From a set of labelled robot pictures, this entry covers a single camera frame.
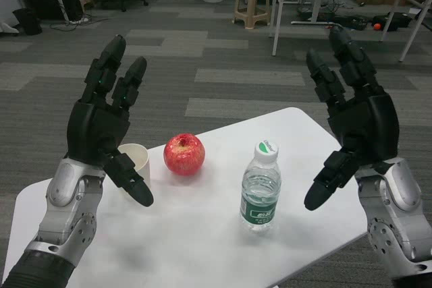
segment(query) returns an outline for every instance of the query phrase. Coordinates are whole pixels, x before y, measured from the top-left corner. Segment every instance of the gray carpet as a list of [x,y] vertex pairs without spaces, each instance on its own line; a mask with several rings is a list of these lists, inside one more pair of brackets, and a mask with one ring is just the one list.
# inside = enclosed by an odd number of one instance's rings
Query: gray carpet
[[[37,36],[0,37],[0,273],[15,197],[27,185],[54,174],[67,150],[66,125],[84,89],[83,77],[115,34],[128,39],[119,75],[137,55],[148,60],[145,87],[132,109],[125,142],[151,148],[180,132],[198,134],[289,106],[303,109],[328,129],[327,112],[304,62],[306,51],[314,47],[336,66],[325,28],[289,26],[295,7],[286,6],[278,56],[272,57],[273,39],[266,26],[247,31],[241,23],[230,22],[234,0],[217,5],[201,0],[149,2],[150,7],[132,4],[126,13],[93,10],[96,19],[109,19],[73,32],[44,25]],[[341,11],[373,16],[388,9]],[[422,27],[405,62],[398,63],[409,32],[389,33],[385,43],[378,43],[380,33],[370,28],[352,35],[370,54],[379,81],[394,98],[401,123],[400,155],[408,159],[423,189],[431,220],[432,34]],[[362,238],[281,287],[390,285]]]

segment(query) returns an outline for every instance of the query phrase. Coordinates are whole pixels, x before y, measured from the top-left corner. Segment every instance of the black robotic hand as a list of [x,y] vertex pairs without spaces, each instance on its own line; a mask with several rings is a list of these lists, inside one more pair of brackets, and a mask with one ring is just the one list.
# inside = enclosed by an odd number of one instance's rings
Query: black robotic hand
[[117,187],[124,188],[140,204],[150,206],[153,203],[151,191],[135,172],[135,164],[129,156],[117,149],[130,125],[129,108],[138,97],[138,87],[147,66],[144,57],[137,58],[125,77],[119,78],[112,105],[106,102],[125,48],[124,38],[118,35],[101,56],[93,60],[85,79],[84,94],[74,105],[67,126],[67,157],[103,167]]
[[320,207],[342,188],[362,165],[394,158],[398,153],[399,123],[392,99],[375,79],[375,68],[366,53],[339,26],[330,31],[330,43],[341,65],[340,73],[354,89],[354,98],[346,100],[344,87],[311,49],[306,62],[315,92],[327,104],[329,125],[342,148],[324,162],[315,177],[304,204],[307,209]]

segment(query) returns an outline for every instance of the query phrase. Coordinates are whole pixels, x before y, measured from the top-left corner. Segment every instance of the red apple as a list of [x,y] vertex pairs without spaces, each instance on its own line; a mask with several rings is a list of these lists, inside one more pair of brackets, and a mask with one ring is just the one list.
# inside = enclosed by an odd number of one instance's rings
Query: red apple
[[193,175],[203,165],[203,143],[193,134],[179,134],[170,139],[163,150],[168,169],[178,175]]

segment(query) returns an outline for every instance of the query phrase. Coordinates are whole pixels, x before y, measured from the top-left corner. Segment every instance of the green bottle label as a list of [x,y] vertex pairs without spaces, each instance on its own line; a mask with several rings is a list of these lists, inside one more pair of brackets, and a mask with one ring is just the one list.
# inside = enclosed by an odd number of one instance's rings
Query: green bottle label
[[242,213],[244,219],[246,219],[249,223],[262,225],[273,219],[275,216],[276,204],[277,202],[274,202],[268,206],[255,206],[254,204],[248,202],[242,195],[240,212]]

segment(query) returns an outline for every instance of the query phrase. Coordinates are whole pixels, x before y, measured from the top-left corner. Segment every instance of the black bag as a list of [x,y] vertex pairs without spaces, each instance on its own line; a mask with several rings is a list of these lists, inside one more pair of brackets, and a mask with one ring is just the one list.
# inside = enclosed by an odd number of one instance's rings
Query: black bag
[[[381,24],[381,30],[383,30],[385,23],[387,23],[389,15],[390,13],[388,13],[387,15],[375,16],[374,18],[372,18],[372,26],[375,24]],[[393,32],[394,30],[397,30],[399,27],[406,28],[408,27],[411,21],[412,18],[406,15],[405,13],[394,13],[388,31]]]
[[42,32],[39,20],[34,11],[28,8],[21,8],[13,11],[17,21],[23,27],[27,35],[36,35]]

